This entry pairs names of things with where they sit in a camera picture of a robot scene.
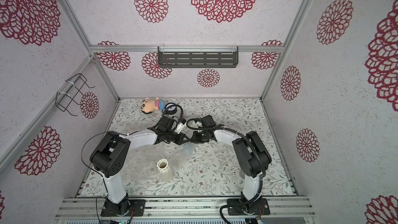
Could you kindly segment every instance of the aluminum frame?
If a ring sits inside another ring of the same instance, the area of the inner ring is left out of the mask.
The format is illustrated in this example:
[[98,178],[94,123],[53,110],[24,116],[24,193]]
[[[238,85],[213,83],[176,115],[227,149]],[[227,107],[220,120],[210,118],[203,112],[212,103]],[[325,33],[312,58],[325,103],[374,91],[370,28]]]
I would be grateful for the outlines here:
[[268,123],[268,127],[269,127],[269,129],[270,129],[270,131],[271,131],[272,138],[274,139],[274,142],[275,142],[275,145],[276,145],[276,150],[277,150],[278,153],[279,153],[279,157],[281,158],[281,162],[282,162],[283,168],[285,169],[286,175],[287,175],[287,177],[290,179],[290,181],[292,182],[292,184],[293,184],[292,186],[293,186],[293,188],[294,188],[296,194],[297,194],[298,196],[301,196],[300,191],[299,191],[299,189],[297,188],[296,179],[291,175],[291,173],[290,173],[290,171],[289,171],[289,167],[288,167],[288,165],[287,165],[285,156],[283,155],[283,152],[282,152],[282,149],[281,149],[281,145],[279,144],[278,138],[276,137],[276,133],[275,133],[275,130],[274,130],[274,128],[273,128],[271,119],[269,118],[268,113],[267,113],[267,110],[266,110],[266,107],[265,107],[265,105],[264,105],[264,102],[263,102],[261,99],[260,99],[260,104],[261,104],[261,107],[263,108],[263,112],[264,112],[264,114],[265,114],[265,116],[266,116],[267,123]]
[[[77,73],[83,73],[87,66],[92,62],[92,58],[89,56],[85,61],[77,68],[74,75]],[[73,78],[72,82],[75,83],[77,77]],[[67,92],[73,87],[69,82],[65,82],[57,92]],[[15,163],[18,157],[24,152],[25,148],[30,142],[37,136],[43,125],[51,118],[53,113],[58,109],[54,104],[56,94],[50,99],[49,102],[42,108],[39,114],[30,122],[30,124],[21,132],[21,135],[13,142],[13,144],[7,149],[7,151],[0,158],[0,178],[11,168],[12,164]],[[58,96],[59,101],[65,97],[64,94]]]
[[[134,219],[170,219],[170,218],[220,218],[219,208],[226,205],[227,199],[239,197],[130,197],[144,199],[144,215]],[[266,197],[270,215],[264,218],[315,217],[308,197]],[[97,199],[97,210],[101,212],[104,199]],[[55,216],[57,220],[81,220],[97,217],[96,198],[65,198]],[[255,218],[254,215],[233,216],[233,218]],[[130,217],[99,217],[101,220],[122,219]]]
[[298,9],[296,17],[293,21],[291,28],[290,28],[289,34],[286,38],[285,45],[284,45],[286,48],[281,52],[278,59],[276,60],[275,66],[271,72],[271,76],[268,79],[268,82],[266,84],[266,87],[263,90],[263,93],[261,94],[262,100],[264,100],[264,101],[266,100],[266,97],[269,95],[271,88],[275,82],[276,77],[281,72],[280,70],[282,69],[285,58],[286,58],[287,54],[289,53],[289,51],[291,50],[291,47],[292,47],[294,41],[296,40],[296,37],[299,34],[299,31],[304,22],[304,19],[307,16],[313,2],[314,2],[314,0],[302,0],[302,2],[300,4],[300,8]]
[[91,52],[278,52],[285,49],[284,46],[263,45],[90,45]]
[[[65,14],[67,21],[70,23],[72,29],[75,31],[79,41],[81,42],[85,52],[89,56],[94,56],[94,59],[98,60],[98,57],[96,57],[93,52],[90,49],[90,41],[84,32],[82,25],[80,24],[78,18],[76,17],[75,13],[73,12],[72,6],[70,5],[68,0],[57,0],[57,3],[62,9],[62,12]],[[109,79],[108,75],[106,74],[103,66],[101,64],[95,63],[96,69],[105,83],[106,87],[108,88],[109,92],[112,94],[112,96],[115,98],[115,101],[119,101],[119,95],[116,92],[115,87],[113,86],[111,80]]]
[[102,81],[105,83],[105,86],[108,88],[109,93],[113,96],[115,102],[119,102],[120,100],[119,94],[117,93],[115,86],[113,85],[111,79],[106,73],[104,67],[102,66],[102,62],[98,59],[96,53],[93,54],[93,58],[94,58],[94,65],[97,68],[97,72],[101,77]]
[[79,20],[77,19],[75,13],[72,10],[72,6],[70,5],[68,0],[57,0],[58,5],[61,7],[62,11],[64,12],[65,16],[67,17],[67,21],[70,22],[73,30],[75,31],[77,37],[79,38],[84,50],[86,51],[87,55],[91,55],[90,51],[90,42],[86,36],[86,33],[83,31],[82,26],[80,25]]

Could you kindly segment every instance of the black cable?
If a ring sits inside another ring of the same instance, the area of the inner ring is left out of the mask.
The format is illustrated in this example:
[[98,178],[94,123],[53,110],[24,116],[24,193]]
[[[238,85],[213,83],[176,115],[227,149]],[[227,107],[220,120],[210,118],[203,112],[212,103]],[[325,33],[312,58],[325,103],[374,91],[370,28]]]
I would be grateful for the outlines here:
[[266,175],[266,169],[265,169],[265,167],[263,165],[263,162],[260,159],[260,156],[258,155],[258,153],[257,153],[256,149],[254,148],[253,144],[249,141],[249,139],[245,135],[243,135],[240,132],[235,131],[234,129],[228,128],[228,127],[199,127],[199,128],[196,128],[196,127],[190,127],[189,126],[189,122],[190,121],[198,121],[198,120],[200,121],[200,119],[198,119],[198,118],[189,119],[187,121],[187,123],[186,123],[187,127],[189,129],[192,129],[192,130],[227,130],[227,131],[236,133],[237,135],[242,137],[246,141],[246,144],[250,147],[251,151],[253,152],[254,156],[256,157],[256,160],[257,160],[258,164],[260,165],[261,172],[263,173],[260,176],[260,179],[262,179]]
[[180,106],[180,105],[177,105],[177,104],[170,104],[169,106],[167,106],[165,109],[163,109],[163,113],[162,113],[162,116],[160,117],[160,119],[158,120],[158,122],[156,123],[156,125],[155,126],[157,126],[159,123],[160,123],[160,121],[162,120],[162,117],[166,114],[166,111],[167,111],[167,109],[169,109],[169,108],[172,108],[172,107],[178,107],[178,108],[180,108],[180,110],[181,110],[181,112],[180,112],[180,117],[178,118],[178,121],[176,122],[176,126],[172,129],[172,130],[170,130],[170,131],[174,131],[174,130],[176,130],[176,128],[177,128],[177,125],[178,125],[178,123],[180,123],[181,122],[181,120],[182,120],[182,116],[183,116],[183,110],[182,110],[182,107]]
[[97,218],[98,218],[98,222],[99,222],[99,224],[102,224],[101,223],[101,221],[100,221],[100,216],[98,215],[98,208],[97,208],[97,199],[98,199],[98,197],[101,197],[101,196],[99,196],[99,195],[97,195],[97,197],[96,197],[96,211],[97,211]]
[[228,207],[238,207],[238,206],[242,206],[242,205],[246,205],[246,204],[248,204],[248,203],[254,202],[254,201],[260,196],[260,193],[261,193],[262,188],[263,188],[263,180],[260,180],[260,185],[259,185],[259,187],[258,187],[257,193],[256,193],[256,195],[255,195],[253,198],[251,198],[251,199],[248,200],[247,202],[241,202],[241,203],[236,203],[236,204],[226,204],[226,205],[221,206],[221,207],[220,207],[220,215],[221,215],[221,218],[225,221],[225,223],[226,223],[226,224],[232,224],[231,222],[229,222],[229,221],[224,217],[224,214],[222,213],[222,210],[223,210],[224,208],[228,208]]
[[261,159],[260,159],[260,156],[258,155],[256,149],[254,148],[253,144],[249,141],[249,139],[248,139],[245,135],[243,135],[242,133],[237,132],[237,131],[235,131],[235,130],[233,130],[233,129],[231,129],[231,128],[227,128],[227,127],[200,127],[200,128],[196,128],[196,127],[190,127],[190,126],[189,126],[189,122],[190,122],[190,121],[198,121],[198,120],[200,121],[200,119],[198,119],[198,118],[191,118],[191,119],[189,119],[189,120],[187,121],[187,123],[186,123],[187,127],[188,127],[189,129],[192,129],[192,130],[227,130],[227,131],[230,131],[230,132],[234,132],[234,133],[236,133],[237,135],[239,135],[240,137],[242,137],[242,138],[245,140],[246,144],[250,147],[251,151],[253,152],[254,156],[256,157],[256,160],[257,160],[257,162],[258,162],[258,164],[260,165],[260,168],[261,168],[262,174],[259,176],[259,178],[260,178],[260,186],[259,186],[259,189],[258,189],[258,191],[257,191],[257,194],[256,194],[252,199],[250,199],[250,200],[248,200],[248,201],[246,201],[246,202],[237,203],[237,204],[230,204],[230,205],[227,204],[227,205],[224,205],[224,206],[221,206],[221,207],[220,207],[220,215],[221,215],[221,218],[222,218],[227,224],[231,224],[229,221],[227,221],[227,219],[226,219],[226,218],[224,217],[224,215],[222,214],[222,210],[223,210],[224,208],[227,208],[227,207],[238,207],[238,206],[246,205],[246,204],[248,204],[248,203],[251,203],[251,202],[255,201],[255,200],[257,199],[257,197],[260,196],[261,189],[262,189],[262,187],[263,187],[263,177],[266,175],[266,169],[265,169],[265,167],[264,167],[264,165],[263,165],[263,162],[262,162]]
[[99,172],[97,172],[96,170],[94,170],[93,168],[91,168],[90,166],[88,166],[88,165],[83,161],[83,149],[84,149],[84,147],[86,146],[86,144],[87,144],[90,140],[92,140],[94,137],[97,137],[98,135],[101,135],[101,134],[104,134],[104,133],[108,133],[108,132],[115,132],[115,131],[101,132],[101,133],[98,133],[98,134],[92,136],[91,138],[89,138],[89,140],[87,140],[87,141],[84,143],[84,145],[83,145],[83,147],[82,147],[82,152],[80,153],[80,158],[81,158],[81,160],[82,160],[82,163],[83,163],[87,168],[89,168],[90,170],[92,170],[93,172],[98,173],[98,175],[100,175],[101,177],[102,177],[102,175],[101,175]]

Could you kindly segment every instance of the red wire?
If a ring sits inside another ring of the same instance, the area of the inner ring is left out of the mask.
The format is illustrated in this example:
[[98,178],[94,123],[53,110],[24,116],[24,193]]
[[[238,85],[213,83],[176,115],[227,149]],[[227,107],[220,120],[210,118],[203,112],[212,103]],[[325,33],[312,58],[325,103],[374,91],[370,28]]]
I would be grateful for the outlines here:
[[263,209],[263,213],[261,213],[261,209],[260,209],[260,208],[263,209],[263,207],[261,207],[261,206],[258,207],[258,210],[260,211],[260,216],[259,216],[259,217],[261,218],[261,216],[262,216],[266,211]]
[[134,208],[133,208],[133,207],[130,207],[129,209],[131,209],[131,217],[130,217],[130,220],[129,220],[129,223],[131,223],[132,215],[134,214]]

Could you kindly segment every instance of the stuffed toy doll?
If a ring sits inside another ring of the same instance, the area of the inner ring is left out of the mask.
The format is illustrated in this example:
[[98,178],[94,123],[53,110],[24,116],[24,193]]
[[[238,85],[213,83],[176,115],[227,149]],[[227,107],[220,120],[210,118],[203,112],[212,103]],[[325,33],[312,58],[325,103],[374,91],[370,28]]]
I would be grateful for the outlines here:
[[[156,100],[145,98],[141,103],[141,111],[145,114],[149,114],[155,110],[163,111],[168,104],[173,103],[167,103],[164,100],[159,99],[159,97],[156,97]],[[167,110],[167,114],[175,114],[176,112],[176,107],[170,107]]]

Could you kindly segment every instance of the wall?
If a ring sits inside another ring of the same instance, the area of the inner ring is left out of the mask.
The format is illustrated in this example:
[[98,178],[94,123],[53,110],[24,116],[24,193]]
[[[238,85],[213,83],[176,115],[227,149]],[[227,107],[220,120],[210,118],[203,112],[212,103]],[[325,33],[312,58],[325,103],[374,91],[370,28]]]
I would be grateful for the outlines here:
[[69,0],[92,44],[285,40],[301,0]]
[[[105,56],[121,57],[121,52],[99,54],[101,60]],[[128,56],[128,69],[104,66],[120,97],[258,97],[271,75],[271,68],[253,66],[252,53],[239,53],[236,68],[220,69],[162,69],[157,53],[130,52]]]
[[314,1],[266,109],[320,223],[396,223],[398,1],[334,1]]
[[[92,44],[282,45],[301,0],[69,2]],[[237,68],[206,70],[202,84],[203,69],[161,69],[154,53],[99,57],[120,97],[258,97],[277,55],[239,53]]]
[[[0,156],[87,57],[55,0],[4,1],[0,6]],[[52,17],[35,13],[32,5],[43,7]],[[29,17],[19,17],[21,12]]]
[[[0,156],[86,60],[55,0],[0,0]],[[82,142],[102,132],[115,106],[91,64],[83,108],[57,110],[0,179],[0,223],[50,223],[64,197],[73,197],[84,167]],[[97,140],[87,146],[86,161]]]
[[[80,187],[85,167],[80,160],[80,149],[94,134],[103,132],[115,106],[113,97],[103,84],[93,64],[83,75],[87,84],[77,102],[89,107],[81,109],[72,103],[68,110],[77,115],[57,110],[38,136],[27,147],[18,161],[0,181],[4,209],[0,223],[50,223],[63,200],[73,197]],[[98,139],[91,140],[84,149],[87,163]]]

